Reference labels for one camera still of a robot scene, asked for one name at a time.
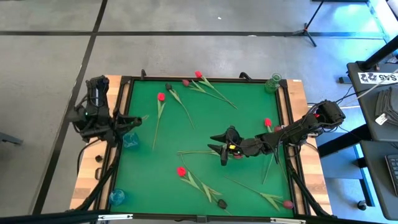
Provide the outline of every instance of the green table surface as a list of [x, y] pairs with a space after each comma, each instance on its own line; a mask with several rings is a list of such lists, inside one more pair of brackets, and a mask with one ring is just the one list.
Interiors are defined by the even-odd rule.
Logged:
[[[279, 125], [275, 93], [265, 92], [263, 84], [213, 83], [213, 86], [232, 101], [230, 104], [206, 94], [189, 90], [181, 82], [169, 82], [186, 106], [195, 129], [182, 106], [165, 89], [166, 82], [135, 81], [129, 115], [149, 117], [134, 128], [140, 140], [138, 148], [123, 148], [116, 177], [115, 189], [126, 193], [123, 204], [112, 206], [112, 212], [163, 213], [181, 215], [228, 215], [210, 203], [207, 196], [190, 184], [180, 180], [177, 168], [183, 166], [177, 151], [209, 151], [207, 144], [220, 144], [210, 136], [222, 134], [233, 125], [243, 138], [266, 133], [264, 119], [270, 118], [272, 126]], [[209, 93], [216, 93], [202, 85]], [[159, 123], [154, 150], [152, 143], [157, 123], [157, 94], [166, 95], [165, 107]], [[272, 161], [266, 183], [263, 185], [271, 155], [230, 159], [221, 166], [220, 157], [209, 154], [187, 154], [188, 168], [207, 186], [222, 193], [233, 216], [293, 217], [293, 211], [279, 205], [277, 211], [265, 198], [235, 182], [228, 176], [262, 193], [281, 196], [281, 201], [291, 200], [289, 185], [282, 167]]]

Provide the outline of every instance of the white label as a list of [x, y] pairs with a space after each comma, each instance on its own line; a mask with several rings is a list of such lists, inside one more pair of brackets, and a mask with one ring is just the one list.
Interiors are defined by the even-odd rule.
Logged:
[[383, 113], [382, 115], [380, 115], [378, 118], [376, 118], [375, 122], [377, 124], [383, 125], [384, 122], [386, 122], [388, 119], [386, 118], [386, 114]]
[[[385, 80], [391, 73], [382, 73], [382, 72], [358, 72], [359, 80], [362, 84], [378, 84], [379, 82]], [[395, 73], [391, 75], [386, 81], [382, 84], [390, 84], [396, 83], [398, 81], [398, 74]]]

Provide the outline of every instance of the table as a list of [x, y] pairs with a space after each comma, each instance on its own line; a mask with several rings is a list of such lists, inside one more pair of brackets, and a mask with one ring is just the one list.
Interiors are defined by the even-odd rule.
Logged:
[[[380, 73], [392, 73], [398, 68], [395, 64], [380, 64], [380, 70], [375, 72]], [[358, 72], [363, 72], [357, 63], [348, 63], [347, 69], [349, 78], [352, 81], [355, 91], [361, 91], [371, 88], [374, 85], [362, 84]], [[361, 106], [366, 124], [355, 128], [351, 133], [346, 133], [332, 141], [322, 144], [318, 147], [320, 156], [324, 157], [346, 147], [352, 146], [359, 143], [360, 140], [374, 140], [374, 141], [386, 141], [386, 142], [398, 142], [398, 136], [396, 132], [398, 127], [384, 123], [382, 126], [375, 122], [374, 110], [376, 107], [376, 101], [379, 91], [385, 90], [389, 86], [383, 86], [370, 91], [368, 94], [361, 97], [359, 105]]]
[[398, 150], [388, 142], [361, 141], [360, 146], [383, 215], [389, 220], [398, 220], [398, 213], [396, 212], [398, 197], [392, 186], [390, 173], [387, 168], [386, 159], [384, 158], [387, 155], [397, 154]]

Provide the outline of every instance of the gray floor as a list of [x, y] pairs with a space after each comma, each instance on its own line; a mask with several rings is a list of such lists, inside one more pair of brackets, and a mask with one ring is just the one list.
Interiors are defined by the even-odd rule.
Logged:
[[[0, 30], [90, 31], [100, 5], [100, 0], [0, 1]], [[317, 5], [309, 0], [109, 0], [99, 30], [287, 32], [301, 29]], [[310, 29], [380, 32], [364, 3], [325, 3]], [[0, 35], [0, 131], [24, 140], [20, 147], [0, 144], [2, 217], [30, 212], [88, 39]], [[237, 77], [245, 71], [253, 78], [269, 78], [277, 72], [303, 80], [307, 101], [316, 103], [343, 96], [349, 86], [336, 80], [345, 75], [345, 65], [368, 58], [385, 44], [383, 40], [329, 37], [315, 41], [317, 48], [305, 37], [97, 37], [85, 79], [102, 74], [138, 75], [142, 68], [148, 75], [164, 76], [201, 70], [209, 77]], [[79, 98], [84, 91], [80, 90]], [[345, 113], [346, 129], [364, 122], [360, 109]], [[68, 208], [76, 157], [83, 146], [69, 128], [43, 212]], [[337, 185], [346, 189], [344, 184]], [[333, 211], [343, 218], [351, 213], [339, 205]], [[377, 216], [367, 217], [377, 221]]]

